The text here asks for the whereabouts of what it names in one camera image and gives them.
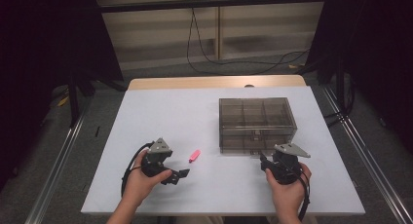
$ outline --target person's left hand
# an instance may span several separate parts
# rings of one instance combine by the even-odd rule
[[[164,181],[172,175],[172,171],[170,169],[167,169],[153,177],[146,176],[140,168],[137,168],[140,167],[142,159],[146,155],[146,153],[147,150],[144,150],[136,157],[133,165],[133,167],[136,169],[131,171],[123,195],[123,199],[129,200],[137,206],[139,206],[142,201],[149,195],[155,185]]]

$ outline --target hand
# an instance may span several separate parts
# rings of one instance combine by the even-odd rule
[[[136,169],[131,171],[123,198],[107,223],[131,223],[136,209],[142,204],[149,193],[151,193],[155,185],[172,175],[172,171],[168,169],[153,177],[146,176],[140,168],[137,168],[140,167],[146,153],[147,150],[144,150],[137,155],[133,165]]]
[[[303,173],[305,173],[310,179],[311,172],[305,164],[301,164]],[[298,219],[298,208],[304,199],[304,187],[299,180],[287,185],[281,185],[276,178],[274,178],[271,171],[266,168],[265,173],[267,175],[267,181],[273,190],[273,203],[276,207],[278,218],[280,223],[300,223]],[[301,174],[301,178],[309,184],[304,174]]]

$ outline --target white table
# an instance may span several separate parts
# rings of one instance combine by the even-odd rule
[[[219,150],[218,99],[287,97],[298,131],[293,142],[311,154],[309,215],[364,214],[364,208],[310,87],[128,90],[82,212],[112,213],[122,176],[137,149],[160,136],[173,154],[165,166],[189,168],[177,185],[157,185],[136,211],[147,215],[274,215],[260,161]],[[202,151],[192,164],[190,155]]]

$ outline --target pink marker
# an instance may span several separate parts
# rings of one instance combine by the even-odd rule
[[[197,150],[191,155],[191,157],[189,158],[189,163],[194,162],[194,161],[198,158],[198,156],[200,156],[200,154],[201,154],[201,151],[200,151],[199,149],[197,149]]]

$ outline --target transparent drawer box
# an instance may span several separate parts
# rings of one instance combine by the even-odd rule
[[[219,99],[219,147],[224,154],[270,155],[297,127],[286,97]]]

